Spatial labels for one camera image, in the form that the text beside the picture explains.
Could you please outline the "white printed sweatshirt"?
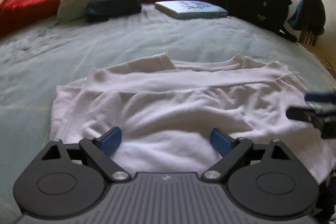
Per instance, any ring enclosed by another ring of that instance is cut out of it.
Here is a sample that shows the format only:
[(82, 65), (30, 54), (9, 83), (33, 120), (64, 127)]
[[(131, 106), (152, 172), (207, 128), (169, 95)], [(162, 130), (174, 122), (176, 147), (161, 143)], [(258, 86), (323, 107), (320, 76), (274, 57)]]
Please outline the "white printed sweatshirt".
[(304, 106), (298, 72), (237, 55), (222, 63), (174, 61), (162, 53), (105, 69), (56, 88), (52, 139), (77, 143), (122, 130), (113, 160), (129, 173), (198, 172), (221, 158), (210, 145), (219, 128), (255, 143), (283, 141), (318, 182), (335, 168), (335, 141), (289, 120)]

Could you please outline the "dark clothes on chair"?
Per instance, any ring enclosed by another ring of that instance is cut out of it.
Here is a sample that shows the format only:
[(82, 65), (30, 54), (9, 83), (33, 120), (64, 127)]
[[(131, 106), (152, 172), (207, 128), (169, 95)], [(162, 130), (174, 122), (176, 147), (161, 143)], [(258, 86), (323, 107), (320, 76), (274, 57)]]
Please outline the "dark clothes on chair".
[(287, 20), (295, 31), (310, 31), (315, 36), (325, 32), (326, 12), (322, 0), (300, 0), (294, 14)]

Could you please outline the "wooden chair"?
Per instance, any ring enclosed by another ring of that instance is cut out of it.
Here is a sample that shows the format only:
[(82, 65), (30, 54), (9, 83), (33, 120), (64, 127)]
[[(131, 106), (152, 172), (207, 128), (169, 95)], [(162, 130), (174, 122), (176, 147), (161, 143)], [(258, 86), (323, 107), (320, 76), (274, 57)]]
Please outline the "wooden chair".
[(315, 47), (317, 45), (318, 36), (311, 31), (303, 29), (298, 38), (298, 42), (304, 45)]

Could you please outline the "green checked bed sheet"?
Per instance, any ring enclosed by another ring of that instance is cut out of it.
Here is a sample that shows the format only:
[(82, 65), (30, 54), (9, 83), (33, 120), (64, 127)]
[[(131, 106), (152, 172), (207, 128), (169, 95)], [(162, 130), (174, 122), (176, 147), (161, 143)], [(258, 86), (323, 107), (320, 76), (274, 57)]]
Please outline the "green checked bed sheet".
[(152, 5), (137, 15), (88, 24), (42, 20), (1, 38), (1, 223), (21, 213), (12, 187), (47, 143), (55, 88), (111, 67), (165, 52), (180, 61), (213, 63), (241, 54), (279, 61), (301, 73), (311, 91), (335, 89), (335, 79), (299, 44), (243, 20), (176, 20)]

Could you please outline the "black folded cloth pouch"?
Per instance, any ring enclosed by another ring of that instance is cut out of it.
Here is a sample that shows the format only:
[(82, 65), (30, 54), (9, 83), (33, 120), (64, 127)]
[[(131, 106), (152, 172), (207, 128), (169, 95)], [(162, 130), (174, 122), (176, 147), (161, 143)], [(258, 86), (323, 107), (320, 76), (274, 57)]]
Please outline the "black folded cloth pouch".
[(84, 10), (84, 17), (89, 23), (106, 22), (110, 18), (138, 14), (141, 10), (142, 5), (138, 0), (90, 2)]

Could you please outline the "light blue book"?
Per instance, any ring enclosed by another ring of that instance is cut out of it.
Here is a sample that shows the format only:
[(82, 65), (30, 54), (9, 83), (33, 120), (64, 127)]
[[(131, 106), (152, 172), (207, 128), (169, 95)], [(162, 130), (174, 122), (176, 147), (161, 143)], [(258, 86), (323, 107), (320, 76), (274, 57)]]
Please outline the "light blue book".
[(201, 1), (160, 1), (155, 2), (155, 9), (175, 19), (215, 19), (224, 18), (228, 11), (208, 2)]

